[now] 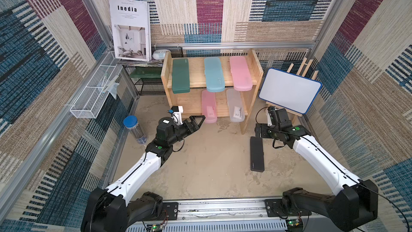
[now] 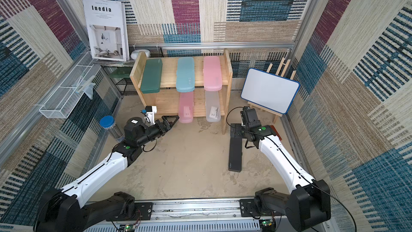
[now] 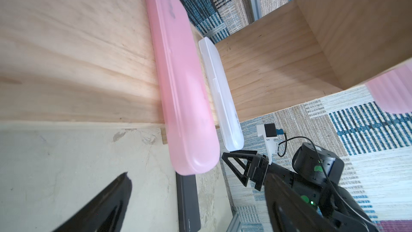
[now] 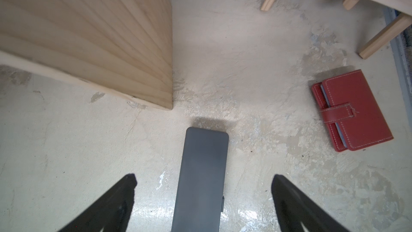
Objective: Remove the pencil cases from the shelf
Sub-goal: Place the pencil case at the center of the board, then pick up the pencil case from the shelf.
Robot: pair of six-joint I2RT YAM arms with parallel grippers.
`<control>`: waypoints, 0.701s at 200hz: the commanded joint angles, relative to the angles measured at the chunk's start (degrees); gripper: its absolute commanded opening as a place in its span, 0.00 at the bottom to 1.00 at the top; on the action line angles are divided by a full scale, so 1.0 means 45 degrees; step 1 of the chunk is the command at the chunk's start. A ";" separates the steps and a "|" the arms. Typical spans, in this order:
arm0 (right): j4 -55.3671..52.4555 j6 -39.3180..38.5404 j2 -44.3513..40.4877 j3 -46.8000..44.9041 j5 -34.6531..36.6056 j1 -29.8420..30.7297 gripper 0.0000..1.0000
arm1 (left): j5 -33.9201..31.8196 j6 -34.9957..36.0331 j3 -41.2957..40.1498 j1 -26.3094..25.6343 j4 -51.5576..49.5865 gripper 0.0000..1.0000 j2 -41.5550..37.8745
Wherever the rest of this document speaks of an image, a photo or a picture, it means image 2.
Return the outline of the black pencil case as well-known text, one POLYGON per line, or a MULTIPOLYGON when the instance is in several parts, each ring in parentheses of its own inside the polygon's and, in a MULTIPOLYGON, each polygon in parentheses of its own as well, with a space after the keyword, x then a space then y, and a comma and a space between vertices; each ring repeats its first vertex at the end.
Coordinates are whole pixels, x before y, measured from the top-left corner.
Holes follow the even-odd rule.
POLYGON ((242 170, 242 139, 230 137, 228 170, 233 172, 242 170))

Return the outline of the clear frosted pencil case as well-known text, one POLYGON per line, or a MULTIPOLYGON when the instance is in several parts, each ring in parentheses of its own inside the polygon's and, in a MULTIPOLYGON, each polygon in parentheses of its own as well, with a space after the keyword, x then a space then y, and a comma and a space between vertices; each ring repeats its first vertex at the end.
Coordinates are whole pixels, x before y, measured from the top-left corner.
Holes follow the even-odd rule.
POLYGON ((219 122, 221 120, 221 105, 218 91, 205 91, 206 120, 219 122))

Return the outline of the translucent pink pencil case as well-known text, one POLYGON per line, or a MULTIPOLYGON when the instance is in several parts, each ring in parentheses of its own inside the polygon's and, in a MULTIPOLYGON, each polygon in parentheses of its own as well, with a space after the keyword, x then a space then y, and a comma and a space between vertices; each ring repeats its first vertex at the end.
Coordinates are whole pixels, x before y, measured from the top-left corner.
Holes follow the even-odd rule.
POLYGON ((183 124, 191 123, 194 118, 194 91, 181 92, 179 96, 179 121, 183 124))

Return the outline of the dark green pencil case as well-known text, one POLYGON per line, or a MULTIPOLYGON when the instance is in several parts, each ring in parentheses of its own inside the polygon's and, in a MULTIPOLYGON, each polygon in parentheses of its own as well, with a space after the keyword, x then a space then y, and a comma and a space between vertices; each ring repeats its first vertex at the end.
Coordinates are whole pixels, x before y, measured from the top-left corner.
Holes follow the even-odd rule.
POLYGON ((141 92, 143 94, 158 93, 160 91, 162 69, 162 59, 149 59, 146 61, 141 82, 141 92))

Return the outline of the light blue pencil case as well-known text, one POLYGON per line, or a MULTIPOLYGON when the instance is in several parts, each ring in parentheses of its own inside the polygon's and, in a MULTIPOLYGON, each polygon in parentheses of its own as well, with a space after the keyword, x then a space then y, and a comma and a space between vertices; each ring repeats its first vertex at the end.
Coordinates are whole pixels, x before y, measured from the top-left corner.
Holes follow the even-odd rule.
POLYGON ((193 57, 178 59, 176 89, 178 92, 192 92, 195 89, 195 65, 193 57))

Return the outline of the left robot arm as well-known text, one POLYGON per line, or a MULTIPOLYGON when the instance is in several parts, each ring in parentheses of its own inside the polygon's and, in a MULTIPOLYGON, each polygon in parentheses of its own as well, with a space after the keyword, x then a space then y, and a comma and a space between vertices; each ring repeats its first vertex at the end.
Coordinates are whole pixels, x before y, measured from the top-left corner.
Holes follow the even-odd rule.
POLYGON ((163 116, 147 126, 142 118, 127 121, 124 140, 94 168, 60 189, 48 190, 40 200, 35 232, 82 232, 104 220, 137 217, 135 198, 117 192, 106 200, 88 204, 89 199, 109 180, 131 166, 144 152, 144 146, 170 131, 178 116, 163 116))

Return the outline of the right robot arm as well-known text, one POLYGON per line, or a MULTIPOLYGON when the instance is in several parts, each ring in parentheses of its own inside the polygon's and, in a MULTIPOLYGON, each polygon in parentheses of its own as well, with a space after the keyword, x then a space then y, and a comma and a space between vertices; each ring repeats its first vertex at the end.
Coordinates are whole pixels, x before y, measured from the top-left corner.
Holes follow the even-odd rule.
POLYGON ((241 123, 231 125, 235 134, 246 140, 246 148, 256 148, 281 175, 288 193, 273 188, 257 191, 245 210, 256 219, 275 213, 286 216, 292 227, 302 232, 332 217, 330 188, 324 180, 315 180, 284 148, 269 125, 262 125, 256 110, 242 107, 241 123))

